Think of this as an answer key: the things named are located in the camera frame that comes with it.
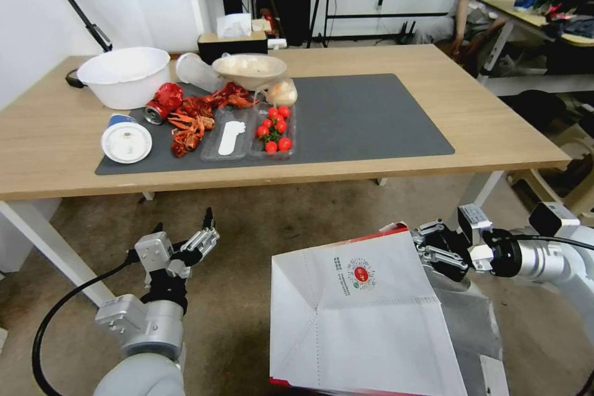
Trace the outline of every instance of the table leg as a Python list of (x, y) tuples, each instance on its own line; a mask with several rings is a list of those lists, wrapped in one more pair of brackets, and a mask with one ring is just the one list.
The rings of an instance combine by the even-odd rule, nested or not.
[[(97, 276), (30, 202), (0, 201), (0, 212), (75, 285), (81, 285)], [(97, 306), (114, 298), (103, 282), (96, 283), (83, 292)]]
[(487, 60), (484, 63), (483, 68), (481, 69), (481, 74), (479, 74), (478, 77), (476, 78), (481, 84), (484, 85), (487, 82), (487, 79), (489, 78), (491, 70), (493, 70), (495, 63), (497, 63), (497, 60), (499, 59), (499, 56), (501, 55), (501, 51), (503, 50), (503, 47), (506, 45), (507, 39), (509, 38), (509, 35), (511, 34), (513, 29), (514, 29), (514, 21), (513, 20), (508, 20), (506, 22), (506, 24), (503, 25), (503, 28), (501, 28), (501, 32), (499, 33), (499, 36), (497, 37), (495, 46), (493, 46), (493, 49), (489, 53), (489, 57), (487, 57)]
[(4, 348), (4, 342), (6, 342), (6, 337), (8, 337), (8, 331), (0, 328), (0, 355), (2, 354), (2, 348)]
[(495, 185), (497, 184), (499, 178), (501, 178), (502, 175), (502, 170), (486, 173), (475, 173), (475, 175), (470, 180), (470, 183), (468, 183), (466, 190), (462, 194), (462, 197), (460, 198), (460, 201), (458, 202), (456, 209), (454, 209), (450, 217), (446, 220), (446, 225), (451, 230), (457, 229), (458, 206), (474, 203), (477, 206), (481, 207), (486, 201), (491, 191), (495, 188)]

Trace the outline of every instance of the gray table mat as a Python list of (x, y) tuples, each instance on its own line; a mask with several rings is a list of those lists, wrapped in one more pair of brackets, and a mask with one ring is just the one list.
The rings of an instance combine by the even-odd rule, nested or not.
[[(454, 148), (416, 100), (393, 74), (297, 78), (297, 135), (294, 154), (287, 160), (250, 157), (204, 161), (200, 146), (184, 158), (171, 154), (169, 124), (152, 125), (142, 109), (132, 110), (153, 138), (149, 155), (135, 164), (103, 157), (95, 174), (202, 170), (259, 165), (450, 155)], [(180, 84), (186, 95), (206, 92)]]

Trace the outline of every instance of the clear plastic tray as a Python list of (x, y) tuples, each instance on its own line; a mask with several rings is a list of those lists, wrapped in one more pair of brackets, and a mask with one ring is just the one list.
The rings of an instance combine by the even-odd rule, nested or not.
[(271, 106), (272, 105), (267, 102), (260, 101), (254, 107), (255, 111), (256, 111), (256, 113), (255, 113), (256, 121), (255, 121), (254, 129), (252, 130), (252, 132), (250, 134), (251, 143), (249, 144), (248, 153), (250, 154), (250, 156), (253, 156), (256, 158), (278, 159), (278, 160), (287, 159), (295, 152), (295, 143), (296, 143), (295, 136), (297, 134), (297, 105), (293, 104), (293, 106), (290, 108), (291, 114), (289, 115), (289, 118), (286, 119), (286, 131), (285, 131), (284, 136), (286, 136), (287, 138), (289, 138), (292, 141), (293, 145), (291, 146), (291, 149), (287, 150), (286, 152), (266, 153), (264, 151), (264, 141), (261, 141), (260, 139), (258, 139), (258, 137), (256, 136), (256, 129), (260, 125), (262, 125), (263, 120), (268, 117), (268, 109)]
[[(215, 112), (215, 128), (207, 131), (200, 144), (200, 158), (205, 161), (237, 160), (246, 156), (247, 149), (254, 134), (256, 133), (256, 114), (252, 108), (234, 109), (223, 108)], [(229, 155), (219, 155), (218, 148), (221, 145), (225, 125), (230, 121), (243, 122), (246, 131), (237, 135), (235, 147)]]

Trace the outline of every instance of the white plastic bowl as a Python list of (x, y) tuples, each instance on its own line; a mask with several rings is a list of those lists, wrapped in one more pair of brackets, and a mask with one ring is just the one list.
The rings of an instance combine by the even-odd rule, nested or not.
[(212, 63), (214, 70), (225, 79), (241, 85), (246, 90), (257, 90), (284, 76), (286, 64), (263, 54), (234, 54)]
[(171, 82), (169, 54), (157, 48), (125, 48), (89, 59), (77, 71), (97, 98), (114, 110), (140, 108)]

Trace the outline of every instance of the cup lid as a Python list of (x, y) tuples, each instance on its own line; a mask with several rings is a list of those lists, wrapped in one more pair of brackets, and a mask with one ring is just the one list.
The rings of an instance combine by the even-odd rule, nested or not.
[(150, 152), (153, 139), (140, 124), (123, 122), (108, 127), (101, 136), (105, 155), (118, 163), (132, 164), (144, 159)]

